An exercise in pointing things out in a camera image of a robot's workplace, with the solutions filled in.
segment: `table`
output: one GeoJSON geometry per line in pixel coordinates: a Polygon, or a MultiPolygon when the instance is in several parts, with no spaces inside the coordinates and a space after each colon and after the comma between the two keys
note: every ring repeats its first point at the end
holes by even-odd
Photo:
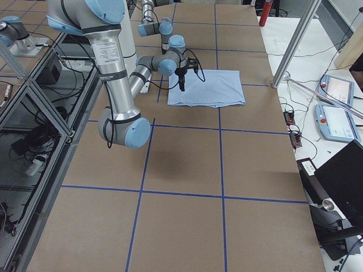
{"type": "MultiPolygon", "coordinates": [[[[246,105],[170,107],[151,86],[136,99],[149,142],[109,150],[102,92],[27,271],[324,271],[254,8],[155,12],[203,68],[240,71],[246,105]]],[[[158,36],[136,34],[140,15],[138,55],[160,54],[158,36]]]]}
{"type": "MultiPolygon", "coordinates": [[[[284,53],[298,22],[299,19],[295,18],[268,18],[265,27],[261,28],[261,33],[267,53],[270,54],[269,62],[273,73],[275,73],[277,70],[277,67],[282,59],[282,56],[274,56],[273,54],[279,55],[284,53]]],[[[298,50],[295,53],[295,57],[288,67],[288,71],[291,73],[291,78],[302,82],[307,80],[318,80],[327,69],[330,60],[333,58],[335,53],[336,49],[324,28],[320,24],[319,20],[313,19],[298,47],[298,50]],[[312,57],[298,57],[312,55],[326,49],[329,50],[312,57]]],[[[334,64],[331,65],[330,69],[335,69],[334,64]]],[[[355,83],[348,70],[330,70],[327,74],[353,81],[354,95],[357,97],[363,97],[360,88],[355,83]]],[[[307,82],[304,84],[314,90],[318,83],[307,82]]],[[[310,98],[312,97],[312,93],[297,87],[293,83],[289,83],[288,86],[286,82],[281,82],[277,90],[280,101],[285,103],[285,99],[287,99],[287,103],[291,104],[295,110],[301,109],[305,111],[306,107],[301,104],[297,104],[296,102],[309,105],[310,98]]],[[[345,145],[347,145],[346,143],[327,141],[322,138],[314,117],[314,106],[318,103],[321,103],[321,101],[314,97],[310,103],[307,114],[305,114],[305,112],[296,112],[295,115],[295,121],[297,125],[301,129],[305,127],[303,129],[303,136],[311,140],[317,147],[316,158],[313,160],[317,168],[319,168],[322,164],[324,164],[327,160],[339,152],[345,145]]],[[[353,106],[358,110],[363,110],[363,103],[359,100],[354,100],[353,106]]],[[[362,124],[362,120],[359,118],[354,116],[353,119],[356,124],[362,124]]],[[[358,128],[358,132],[362,137],[363,130],[360,127],[358,128]]],[[[314,147],[307,140],[303,139],[302,148],[298,148],[296,150],[296,159],[313,158],[314,156],[314,147]]],[[[345,218],[338,207],[335,209],[335,211],[345,218]]],[[[322,255],[324,257],[324,263],[327,271],[331,271],[336,265],[339,265],[338,262],[331,261],[324,250],[322,250],[322,255]]],[[[349,270],[345,271],[360,271],[362,266],[363,256],[361,254],[350,256],[349,261],[345,265],[345,269],[349,270]]]]}

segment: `metal rod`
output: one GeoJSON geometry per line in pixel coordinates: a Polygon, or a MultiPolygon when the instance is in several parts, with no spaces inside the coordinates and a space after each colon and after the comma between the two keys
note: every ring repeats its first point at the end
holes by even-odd
{"type": "Polygon", "coordinates": [[[319,92],[317,92],[317,91],[315,91],[315,90],[313,90],[313,89],[310,89],[310,88],[308,88],[308,87],[304,86],[304,85],[303,85],[303,84],[301,84],[300,82],[298,82],[298,81],[296,81],[296,80],[291,79],[290,77],[287,77],[287,78],[286,78],[286,80],[287,80],[287,81],[291,81],[292,83],[295,83],[296,85],[298,85],[298,86],[300,86],[300,87],[302,87],[302,88],[304,88],[304,89],[306,89],[306,90],[308,90],[308,91],[310,91],[310,92],[312,92],[312,93],[316,94],[317,96],[321,97],[321,98],[322,98],[322,99],[324,99],[324,100],[329,101],[329,102],[330,102],[330,103],[332,103],[333,105],[336,105],[337,107],[339,107],[339,108],[341,108],[341,109],[345,110],[346,112],[349,112],[349,113],[351,113],[352,115],[357,116],[357,117],[358,117],[358,118],[360,118],[360,119],[363,119],[363,115],[362,115],[362,114],[357,113],[357,112],[353,111],[352,109],[349,109],[349,108],[345,107],[344,105],[341,105],[340,103],[336,102],[336,100],[335,100],[335,99],[332,99],[332,98],[330,98],[330,97],[328,97],[328,96],[324,96],[324,95],[322,95],[321,93],[319,93],[319,92]]]}
{"type": "Polygon", "coordinates": [[[319,237],[318,240],[321,244],[327,244],[357,235],[363,235],[363,225],[358,225],[355,227],[343,229],[341,231],[329,233],[327,235],[319,237]]]}
{"type": "Polygon", "coordinates": [[[284,76],[294,54],[300,44],[301,39],[303,38],[312,18],[315,15],[316,10],[318,9],[322,0],[310,0],[305,8],[305,11],[296,27],[296,30],[291,38],[288,48],[284,56],[282,57],[281,63],[277,68],[275,73],[275,77],[272,81],[272,88],[277,88],[280,84],[282,77],[284,76]]]}
{"type": "Polygon", "coordinates": [[[27,73],[20,63],[11,54],[9,49],[6,48],[5,44],[0,40],[0,56],[6,61],[6,63],[12,68],[14,73],[19,79],[24,80],[27,77],[27,73]]]}

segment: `grid line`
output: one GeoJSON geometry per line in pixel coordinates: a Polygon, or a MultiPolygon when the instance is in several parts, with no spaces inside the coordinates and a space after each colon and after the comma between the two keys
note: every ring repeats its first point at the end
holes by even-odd
{"type": "Polygon", "coordinates": [[[3,10],[0,12],[0,14],[1,14],[1,13],[3,13],[4,11],[8,11],[8,8],[9,8],[12,4],[14,4],[14,3],[15,3],[15,1],[16,1],[16,0],[12,0],[11,4],[10,4],[10,5],[8,5],[5,9],[3,9],[3,10]]]}
{"type": "Polygon", "coordinates": [[[137,189],[125,189],[125,188],[113,188],[113,187],[99,187],[99,186],[84,186],[84,185],[61,185],[62,188],[68,189],[86,189],[86,190],[103,190],[103,191],[117,191],[128,193],[140,193],[143,194],[162,194],[170,196],[185,196],[185,197],[200,197],[200,198],[224,198],[234,199],[241,201],[259,201],[259,202],[278,202],[278,203],[292,203],[292,204],[309,204],[307,201],[290,200],[290,199],[273,199],[273,198],[258,198],[258,197],[237,197],[231,195],[212,195],[212,194],[193,194],[193,193],[181,193],[181,192],[167,192],[167,191],[155,191],[155,190],[137,190],[137,189]]]}
{"type": "MultiPolygon", "coordinates": [[[[214,31],[216,33],[216,65],[218,70],[218,32],[217,32],[217,6],[214,4],[214,31]]],[[[225,205],[225,184],[223,174],[223,144],[222,144],[222,115],[221,108],[218,108],[218,130],[220,138],[220,164],[221,164],[221,193],[222,193],[222,226],[223,226],[223,254],[225,263],[225,272],[228,272],[227,259],[227,233],[226,233],[226,205],[225,205]]]]}
{"type": "Polygon", "coordinates": [[[146,153],[146,159],[145,159],[145,167],[143,169],[143,174],[142,174],[141,187],[140,187],[140,192],[139,192],[139,195],[138,195],[138,201],[137,201],[137,207],[136,207],[134,225],[133,225],[133,228],[132,228],[132,235],[131,235],[129,253],[128,253],[128,256],[127,256],[127,262],[126,262],[125,272],[128,272],[129,271],[129,266],[130,266],[130,261],[131,261],[131,254],[132,254],[132,247],[133,247],[133,243],[134,243],[136,226],[137,226],[137,219],[138,219],[138,214],[139,214],[139,211],[140,211],[142,190],[143,190],[143,185],[144,185],[144,182],[145,182],[147,164],[149,162],[149,155],[150,155],[151,143],[153,141],[153,134],[154,134],[154,126],[151,127],[151,133],[150,133],[150,139],[149,139],[149,146],[147,147],[147,153],[146,153]]]}
{"type": "MultiPolygon", "coordinates": [[[[139,22],[140,20],[132,19],[131,22],[139,22]]],[[[218,23],[196,23],[196,22],[174,22],[177,24],[205,24],[205,25],[218,25],[218,26],[237,26],[237,27],[259,27],[259,25],[254,24],[218,24],[218,23]]]]}
{"type": "MultiPolygon", "coordinates": [[[[89,119],[88,122],[98,122],[98,120],[89,119]]],[[[151,126],[159,128],[173,128],[173,129],[200,129],[200,130],[220,130],[220,131],[230,131],[230,132],[244,132],[244,133],[260,133],[260,134],[276,134],[276,135],[289,135],[288,132],[276,132],[276,131],[260,131],[260,130],[244,130],[244,129],[219,129],[213,127],[197,127],[197,126],[172,126],[172,125],[158,125],[150,124],[151,126]]]]}

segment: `blue tape line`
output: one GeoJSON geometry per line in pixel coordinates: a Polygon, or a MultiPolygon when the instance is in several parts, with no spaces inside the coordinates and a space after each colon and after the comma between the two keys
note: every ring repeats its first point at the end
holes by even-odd
{"type": "Polygon", "coordinates": [[[222,198],[220,195],[212,195],[212,194],[191,194],[191,193],[177,193],[177,192],[162,192],[162,191],[152,191],[152,190],[143,190],[145,194],[165,194],[169,196],[185,196],[185,197],[205,197],[205,198],[222,198]]]}
{"type": "MultiPolygon", "coordinates": [[[[125,188],[113,188],[113,187],[99,187],[99,186],[83,186],[83,185],[61,185],[62,188],[72,188],[72,189],[87,189],[87,190],[103,190],[103,191],[119,191],[119,192],[131,192],[140,193],[137,189],[125,189],[125,188]]],[[[152,191],[143,190],[144,194],[164,194],[170,196],[186,196],[186,197],[204,197],[204,198],[223,198],[221,195],[212,194],[192,194],[192,193],[178,193],[178,192],[163,192],[163,191],[152,191]]],[[[235,199],[244,201],[262,201],[262,202],[279,202],[279,203],[296,203],[296,204],[309,204],[307,201],[299,200],[288,200],[288,199],[270,199],[270,198],[253,198],[253,197],[234,197],[225,195],[224,199],[235,199]]]]}
{"type": "Polygon", "coordinates": [[[15,3],[15,1],[16,1],[16,0],[13,0],[13,1],[11,2],[11,4],[10,4],[10,5],[8,5],[6,8],[4,8],[4,9],[0,12],[0,14],[1,14],[1,13],[3,13],[4,11],[9,11],[9,10],[8,10],[8,8],[9,8],[12,4],[14,4],[14,3],[15,3]]]}
{"type": "Polygon", "coordinates": [[[270,87],[267,84],[247,84],[247,83],[242,83],[242,86],[255,86],[255,87],[270,87]]]}
{"type": "MultiPolygon", "coordinates": [[[[4,11],[24,12],[23,10],[4,10],[4,11]]],[[[47,13],[46,11],[39,11],[39,10],[32,10],[31,12],[47,13]]]]}
{"type": "MultiPolygon", "coordinates": [[[[98,122],[97,120],[89,119],[88,122],[98,122]]],[[[172,125],[156,125],[151,124],[159,128],[173,128],[173,129],[200,129],[200,130],[220,130],[220,131],[231,131],[231,132],[246,132],[246,133],[262,133],[262,134],[277,134],[277,135],[289,135],[287,132],[276,132],[276,131],[259,131],[259,130],[244,130],[244,129],[217,129],[213,127],[197,127],[197,126],[172,126],[172,125]]]]}
{"type": "Polygon", "coordinates": [[[258,24],[218,24],[218,26],[259,27],[258,24]]]}
{"type": "Polygon", "coordinates": [[[248,132],[248,133],[289,135],[288,132],[258,131],[258,130],[243,130],[243,129],[221,129],[221,130],[222,131],[234,131],[234,132],[248,132]]]}
{"type": "Polygon", "coordinates": [[[37,4],[37,2],[35,1],[35,3],[30,7],[30,8],[28,8],[28,10],[20,17],[20,18],[22,18],[22,17],[24,17],[25,15],[27,15],[28,14],[28,12],[35,6],[37,4]]]}
{"type": "Polygon", "coordinates": [[[44,21],[47,19],[47,17],[45,17],[44,18],[44,20],[43,21],[41,21],[41,23],[34,29],[34,31],[33,32],[36,32],[37,31],[37,29],[39,28],[39,27],[41,27],[41,26],[46,26],[46,24],[43,24],[44,23],[44,21]]]}
{"type": "MultiPolygon", "coordinates": [[[[160,87],[161,87],[161,86],[162,86],[162,84],[163,84],[163,80],[164,80],[164,76],[162,75],[162,76],[161,76],[161,80],[160,80],[160,87]]],[[[158,98],[157,98],[157,103],[159,103],[159,101],[160,101],[160,94],[161,94],[161,88],[159,88],[158,98]]]]}
{"type": "Polygon", "coordinates": [[[269,199],[269,198],[254,198],[254,197],[228,197],[225,199],[247,200],[247,201],[262,201],[262,202],[278,202],[278,203],[295,203],[295,204],[309,204],[307,201],[299,200],[286,200],[286,199],[269,199]]]}
{"type": "Polygon", "coordinates": [[[222,218],[223,218],[223,247],[225,257],[225,272],[228,271],[227,261],[227,234],[226,234],[226,208],[225,208],[225,184],[223,174],[223,143],[222,143],[222,120],[221,120],[221,108],[218,108],[218,123],[220,131],[220,162],[221,162],[221,188],[222,188],[222,218]]]}
{"type": "Polygon", "coordinates": [[[177,23],[177,24],[206,24],[206,25],[212,25],[212,26],[215,25],[215,23],[189,23],[189,22],[174,22],[174,23],[177,23]]]}
{"type": "Polygon", "coordinates": [[[217,64],[217,70],[218,70],[218,39],[217,39],[217,10],[216,10],[216,4],[214,4],[214,31],[216,35],[216,64],[217,64]]]}
{"type": "Polygon", "coordinates": [[[112,187],[95,187],[95,186],[82,186],[82,185],[61,185],[62,188],[74,188],[74,189],[90,189],[90,190],[103,190],[103,191],[121,191],[121,192],[133,192],[139,193],[140,190],[124,189],[124,188],[112,188],[112,187]]]}
{"type": "Polygon", "coordinates": [[[149,155],[150,155],[150,149],[151,149],[151,142],[153,140],[153,133],[154,133],[154,126],[151,127],[149,146],[147,147],[147,153],[146,153],[146,159],[145,159],[145,167],[143,169],[143,174],[142,174],[141,187],[140,187],[140,192],[139,192],[139,195],[138,195],[137,208],[136,208],[135,219],[134,219],[134,226],[132,228],[132,235],[131,235],[131,241],[130,241],[130,247],[129,247],[129,254],[127,256],[127,262],[126,262],[125,272],[128,272],[129,271],[131,254],[132,254],[132,246],[133,246],[134,238],[135,238],[135,231],[136,231],[138,213],[140,211],[142,190],[143,190],[143,185],[144,185],[144,182],[145,182],[147,164],[149,162],[149,155]]]}
{"type": "Polygon", "coordinates": [[[214,129],[212,127],[194,127],[194,126],[171,126],[171,125],[154,125],[154,126],[158,126],[160,128],[176,128],[176,129],[202,129],[202,130],[219,130],[219,129],[214,129]]]}
{"type": "Polygon", "coordinates": [[[225,52],[246,52],[246,53],[266,53],[265,51],[237,50],[237,49],[219,49],[219,51],[225,51],[225,52]]]}
{"type": "Polygon", "coordinates": [[[135,45],[135,47],[160,48],[160,46],[154,45],[135,45]]]}
{"type": "Polygon", "coordinates": [[[172,14],[171,23],[173,23],[173,22],[174,22],[174,17],[175,17],[176,5],[177,5],[177,4],[178,4],[178,3],[175,3],[175,4],[174,4],[174,12],[173,12],[173,14],[172,14]]]}

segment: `folded towel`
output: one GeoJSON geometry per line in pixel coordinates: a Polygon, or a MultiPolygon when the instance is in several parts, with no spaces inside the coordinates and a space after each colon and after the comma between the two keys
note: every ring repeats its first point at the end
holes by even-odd
{"type": "MultiPolygon", "coordinates": [[[[209,106],[213,108],[229,105],[244,105],[239,71],[204,70],[205,82],[202,82],[193,70],[185,75],[185,91],[179,85],[169,90],[168,105],[209,106]]],[[[169,88],[176,85],[178,76],[169,77],[169,88]]]]}

